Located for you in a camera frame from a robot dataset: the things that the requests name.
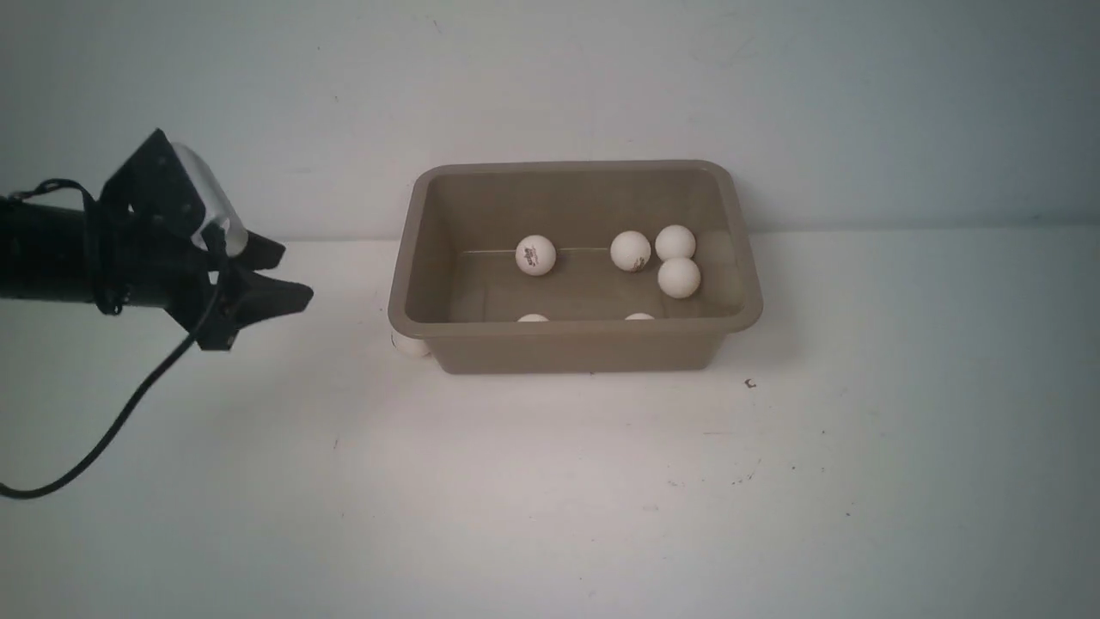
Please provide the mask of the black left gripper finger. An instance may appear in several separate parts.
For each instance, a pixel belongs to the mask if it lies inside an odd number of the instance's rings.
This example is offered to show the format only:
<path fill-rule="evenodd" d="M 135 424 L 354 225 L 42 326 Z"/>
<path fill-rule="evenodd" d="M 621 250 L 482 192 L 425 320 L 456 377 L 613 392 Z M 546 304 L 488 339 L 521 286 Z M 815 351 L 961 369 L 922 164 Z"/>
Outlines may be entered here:
<path fill-rule="evenodd" d="M 314 289 L 295 281 L 263 277 L 242 267 L 226 274 L 226 329 L 232 332 L 256 322 L 302 313 L 314 301 Z"/>
<path fill-rule="evenodd" d="M 272 270 L 278 267 L 286 247 L 255 232 L 230 232 L 226 251 L 228 269 Z"/>

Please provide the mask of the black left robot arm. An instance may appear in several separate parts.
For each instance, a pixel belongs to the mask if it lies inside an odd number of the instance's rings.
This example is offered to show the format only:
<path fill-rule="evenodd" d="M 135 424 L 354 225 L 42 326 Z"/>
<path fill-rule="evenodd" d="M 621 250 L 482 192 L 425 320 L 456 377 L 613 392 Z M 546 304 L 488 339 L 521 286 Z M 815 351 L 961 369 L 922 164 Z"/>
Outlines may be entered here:
<path fill-rule="evenodd" d="M 199 349 L 227 352 L 241 330 L 302 313 L 314 290 L 272 279 L 284 257 L 278 242 L 209 217 L 200 198 L 176 188 L 145 195 L 105 188 L 82 192 L 82 207 L 38 203 L 38 196 L 79 185 L 50 179 L 3 199 L 3 297 L 90 303 L 105 316 L 129 306 L 165 310 Z"/>

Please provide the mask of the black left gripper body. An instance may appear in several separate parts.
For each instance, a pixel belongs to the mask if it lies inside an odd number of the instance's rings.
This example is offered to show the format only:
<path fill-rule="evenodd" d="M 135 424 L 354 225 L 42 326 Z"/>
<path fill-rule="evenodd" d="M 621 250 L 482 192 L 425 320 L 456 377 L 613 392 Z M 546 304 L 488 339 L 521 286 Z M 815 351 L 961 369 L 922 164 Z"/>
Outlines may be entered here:
<path fill-rule="evenodd" d="M 195 344 L 227 352 L 239 329 L 230 303 L 230 257 L 242 248 L 232 206 L 216 205 L 196 236 L 177 236 L 152 206 L 100 200 L 95 222 L 95 305 L 106 316 L 127 306 L 160 307 Z"/>

